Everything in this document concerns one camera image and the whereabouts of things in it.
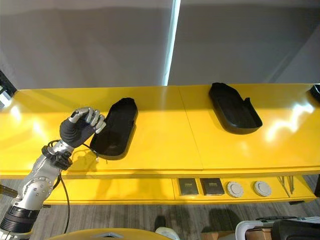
robotic arm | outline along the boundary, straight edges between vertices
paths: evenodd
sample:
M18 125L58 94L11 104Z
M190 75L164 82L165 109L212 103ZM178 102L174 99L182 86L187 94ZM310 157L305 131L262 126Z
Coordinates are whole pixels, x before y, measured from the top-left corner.
M75 110L60 125L60 137L54 146L45 145L32 171L18 186L18 195L0 224L0 240L28 240L44 201L50 196L54 182L72 161L73 150L92 134L106 126L98 110L83 107Z

black plastic tray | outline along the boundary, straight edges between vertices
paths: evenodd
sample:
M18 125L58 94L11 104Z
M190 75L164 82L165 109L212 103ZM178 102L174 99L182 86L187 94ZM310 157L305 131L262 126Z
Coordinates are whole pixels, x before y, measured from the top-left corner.
M312 222L279 220L271 230L272 240L319 240L320 224Z
M90 148L100 157L122 158L127 153L135 129L138 108L133 98L122 98L112 105L104 122L106 126L99 134L94 134Z
M233 134L249 134L262 126L262 121L247 97L243 100L234 88L215 82L209 96L213 109L225 130Z

gray wall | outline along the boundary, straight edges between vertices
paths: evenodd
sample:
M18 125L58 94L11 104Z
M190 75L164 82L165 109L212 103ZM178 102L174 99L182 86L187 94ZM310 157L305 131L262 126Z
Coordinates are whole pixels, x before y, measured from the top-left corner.
M162 85L172 4L0 0L0 69L18 89ZM319 66L319 0L181 0L169 85L316 83Z
M18 89L162 85L172 0L1 0Z
M182 0L169 84L319 82L319 1L288 3Z

small black box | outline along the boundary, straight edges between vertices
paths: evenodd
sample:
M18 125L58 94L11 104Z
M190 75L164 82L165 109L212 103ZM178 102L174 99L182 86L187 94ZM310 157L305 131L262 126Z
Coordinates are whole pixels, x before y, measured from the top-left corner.
M225 194L220 178L201 178L200 179L204 195L223 195Z
M198 195L197 183L194 178L179 178L180 191L182 195Z

gray floor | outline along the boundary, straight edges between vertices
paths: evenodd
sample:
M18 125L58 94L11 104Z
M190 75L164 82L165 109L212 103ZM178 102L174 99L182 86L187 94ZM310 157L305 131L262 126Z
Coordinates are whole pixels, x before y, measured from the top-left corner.
M312 189L316 176L306 176ZM17 180L3 180L5 186L16 188ZM10 203L0 199L0 216ZM167 225L183 240L199 240L201 231L234 230L243 220L267 216L320 216L320 199L310 203L230 204L230 205L72 205L69 232L90 228L137 228L152 231L158 215L166 217ZM65 227L67 206L54 205L41 210L30 240L42 240L59 235Z

